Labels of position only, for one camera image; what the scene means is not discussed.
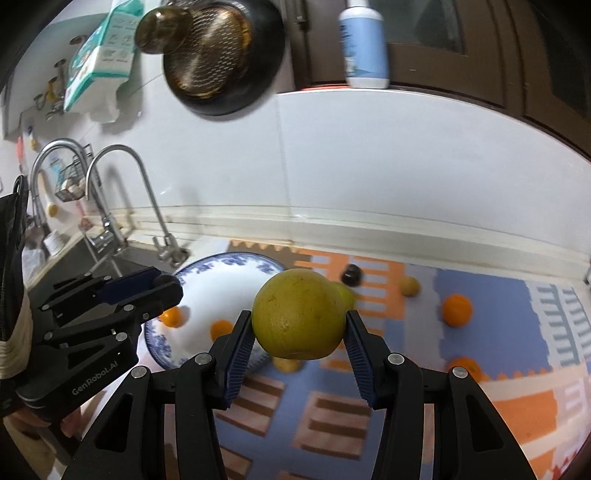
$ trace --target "tissue box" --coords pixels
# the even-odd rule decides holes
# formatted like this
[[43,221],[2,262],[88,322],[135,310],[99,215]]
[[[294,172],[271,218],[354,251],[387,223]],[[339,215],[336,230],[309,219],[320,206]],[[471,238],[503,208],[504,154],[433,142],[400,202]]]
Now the tissue box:
[[89,113],[100,123],[117,119],[116,92],[129,79],[135,30],[143,14],[140,0],[117,5],[86,40],[70,63],[66,112]]

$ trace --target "white plastic bottle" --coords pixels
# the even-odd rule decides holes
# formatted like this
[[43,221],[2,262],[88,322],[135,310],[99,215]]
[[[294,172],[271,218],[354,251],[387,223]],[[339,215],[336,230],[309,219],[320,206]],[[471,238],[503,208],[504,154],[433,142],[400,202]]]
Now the white plastic bottle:
[[339,17],[347,83],[352,88],[388,88],[384,18],[369,7],[369,0],[348,0],[347,5]]

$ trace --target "small dark fruit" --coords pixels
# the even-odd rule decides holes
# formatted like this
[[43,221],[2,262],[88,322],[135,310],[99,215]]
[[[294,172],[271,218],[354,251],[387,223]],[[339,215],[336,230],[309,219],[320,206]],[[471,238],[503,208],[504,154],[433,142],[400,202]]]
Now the small dark fruit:
[[341,282],[351,288],[359,287],[363,279],[363,271],[354,264],[347,265],[347,269],[341,275]]

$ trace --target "screw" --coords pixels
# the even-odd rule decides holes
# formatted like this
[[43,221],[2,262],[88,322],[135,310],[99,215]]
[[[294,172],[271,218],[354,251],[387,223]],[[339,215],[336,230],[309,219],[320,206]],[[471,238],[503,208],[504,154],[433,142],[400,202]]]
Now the screw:
[[393,365],[402,365],[404,363],[404,357],[400,353],[391,353],[388,355],[388,362]]
[[466,378],[468,376],[468,370],[463,367],[453,367],[453,376],[458,378]]
[[132,371],[131,371],[131,376],[134,378],[142,378],[146,373],[148,373],[148,369],[146,367],[135,367]]
[[200,353],[195,357],[195,363],[198,365],[207,365],[212,361],[212,356],[209,353]]

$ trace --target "green citrus fruit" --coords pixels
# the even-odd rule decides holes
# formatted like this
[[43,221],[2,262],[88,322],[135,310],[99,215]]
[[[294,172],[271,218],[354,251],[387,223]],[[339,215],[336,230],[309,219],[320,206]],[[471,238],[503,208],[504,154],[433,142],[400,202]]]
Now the green citrus fruit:
[[319,273],[295,268],[269,279],[252,306],[252,327],[272,356],[316,360],[330,355],[345,333],[345,305]]
[[347,285],[341,283],[340,281],[334,281],[333,285],[340,293],[340,297],[343,299],[343,303],[345,304],[345,311],[348,312],[349,310],[355,309],[355,293],[351,290]]

